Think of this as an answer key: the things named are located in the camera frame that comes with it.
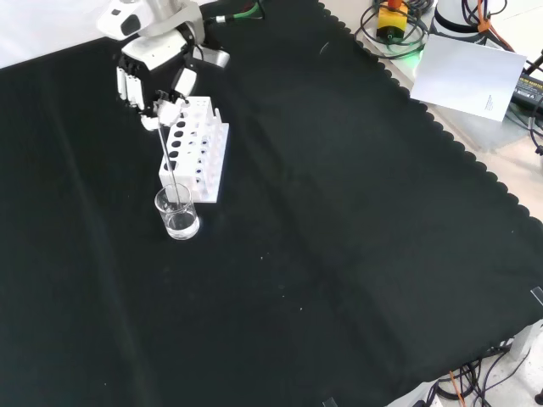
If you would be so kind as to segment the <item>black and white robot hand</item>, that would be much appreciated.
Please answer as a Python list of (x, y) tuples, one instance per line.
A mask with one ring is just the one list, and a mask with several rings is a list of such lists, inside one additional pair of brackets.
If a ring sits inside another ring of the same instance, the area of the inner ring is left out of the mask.
[(208, 35), (195, 1), (112, 1), (97, 28), (127, 41), (116, 68), (117, 92), (148, 131), (179, 118), (196, 85), (197, 60), (224, 68), (230, 59)]

